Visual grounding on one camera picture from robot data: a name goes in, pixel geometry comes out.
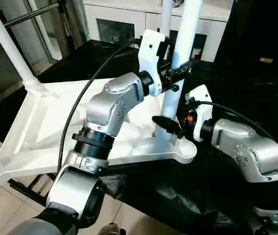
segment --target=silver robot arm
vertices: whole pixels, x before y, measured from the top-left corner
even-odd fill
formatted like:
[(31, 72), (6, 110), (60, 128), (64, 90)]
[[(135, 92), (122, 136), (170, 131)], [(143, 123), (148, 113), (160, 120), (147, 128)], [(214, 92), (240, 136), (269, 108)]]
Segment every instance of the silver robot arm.
[[(187, 102), (211, 101), (205, 85), (186, 95)], [(230, 156), (239, 166), (253, 192), (254, 211), (264, 223), (278, 225), (278, 144), (262, 137), (248, 125), (220, 119), (212, 123), (212, 106), (199, 105), (193, 138), (210, 140), (211, 145)]]
[(108, 156), (124, 118), (145, 96), (166, 90), (157, 68), (157, 53), (164, 41), (163, 34), (146, 30), (139, 50), (139, 72), (110, 80), (91, 98), (83, 128), (72, 137), (76, 145), (54, 181), (46, 209), (10, 235), (75, 235), (97, 220), (106, 192), (98, 176), (108, 167)]

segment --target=white stand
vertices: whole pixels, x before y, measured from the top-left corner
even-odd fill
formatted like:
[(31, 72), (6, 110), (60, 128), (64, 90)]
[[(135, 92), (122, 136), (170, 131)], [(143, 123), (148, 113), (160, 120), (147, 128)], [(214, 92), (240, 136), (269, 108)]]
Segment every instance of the white stand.
[[(0, 43), (28, 90), (0, 150), (2, 185), (13, 177), (56, 172), (65, 121), (77, 94), (87, 81), (48, 83), (43, 86), (29, 70), (1, 21)], [(67, 131), (64, 155), (74, 147), (75, 141), (71, 136), (81, 129), (86, 116), (86, 103), (102, 90), (107, 81), (94, 81), (82, 98)], [(124, 122), (109, 156), (111, 165), (124, 164), (130, 162), (130, 159), (131, 162), (142, 162), (172, 158), (184, 164), (192, 161), (196, 154), (192, 143), (186, 143), (185, 140), (170, 143), (151, 138), (155, 129), (151, 118), (159, 114), (160, 105), (151, 96), (128, 113), (127, 122)]]

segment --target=cabinet door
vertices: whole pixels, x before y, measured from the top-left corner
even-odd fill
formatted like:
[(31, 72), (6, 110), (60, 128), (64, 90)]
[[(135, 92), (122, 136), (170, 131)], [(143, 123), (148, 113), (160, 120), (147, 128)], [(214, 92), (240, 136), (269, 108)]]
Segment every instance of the cabinet door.
[[(170, 39), (176, 40), (179, 30), (181, 17), (172, 16)], [(161, 15), (147, 13), (146, 28), (158, 30), (161, 26)], [(196, 31), (196, 37), (193, 43), (192, 55), (200, 53), (201, 60), (213, 62), (223, 37), (226, 22), (210, 21), (200, 19)]]
[(85, 5), (91, 39), (124, 44), (143, 35), (145, 12)]

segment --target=white pole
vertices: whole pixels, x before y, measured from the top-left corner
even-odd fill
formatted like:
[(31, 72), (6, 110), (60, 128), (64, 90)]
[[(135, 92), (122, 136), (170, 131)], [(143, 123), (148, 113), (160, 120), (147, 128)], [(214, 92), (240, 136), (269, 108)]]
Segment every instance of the white pole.
[(162, 1), (162, 22), (160, 33), (164, 34), (166, 37), (169, 37), (170, 24), (172, 19), (172, 0), (163, 0)]
[(12, 61), (19, 75), (22, 77), (25, 89), (28, 91), (44, 91), (42, 84), (32, 74), (28, 65), (24, 61), (22, 55), (15, 46), (13, 40), (5, 29), (3, 23), (0, 20), (0, 43), (5, 50), (6, 54)]
[[(173, 54), (172, 69), (176, 69), (183, 63), (189, 61), (193, 40), (200, 17), (202, 2), (203, 0), (186, 0), (184, 3), (182, 22), (178, 31)], [(176, 116), (184, 80), (179, 81), (176, 84), (179, 85), (179, 91), (167, 91), (165, 93), (161, 110), (162, 116), (171, 119)], [(167, 133), (159, 126), (156, 127), (155, 135), (163, 140), (170, 140), (172, 138), (172, 134)]]

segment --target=metal rod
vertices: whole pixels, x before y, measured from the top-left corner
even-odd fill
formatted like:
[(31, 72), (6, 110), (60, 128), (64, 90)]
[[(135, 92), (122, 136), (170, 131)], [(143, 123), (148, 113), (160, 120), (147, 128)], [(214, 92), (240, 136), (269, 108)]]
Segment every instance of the metal rod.
[(25, 185), (23, 185), (20, 182), (16, 182), (15, 180), (10, 179), (8, 181), (10, 184), (10, 187), (17, 190), (18, 192), (22, 193), (26, 197), (29, 197), (31, 200), (41, 204), (42, 206), (46, 206), (46, 198), (41, 196), (40, 194), (32, 191), (31, 189), (27, 188)]
[(27, 188), (32, 189), (39, 182), (43, 175), (37, 175), (36, 178), (28, 185)]
[(15, 18), (15, 19), (13, 19), (11, 21), (7, 21), (7, 22), (4, 23), (4, 26), (5, 26), (5, 28), (10, 28), (10, 27), (12, 27), (12, 26), (14, 26), (16, 24), (19, 24), (21, 22), (29, 20), (32, 17), (41, 15), (41, 14), (43, 14), (43, 13), (45, 13), (45, 12), (51, 10), (51, 9), (57, 8), (58, 6), (59, 6), (58, 3), (54, 3), (54, 4), (50, 5), (50, 6), (45, 6), (43, 8), (40, 8), (40, 9), (36, 10), (36, 11), (30, 12), (30, 13), (22, 15), (22, 16), (19, 16), (19, 17)]

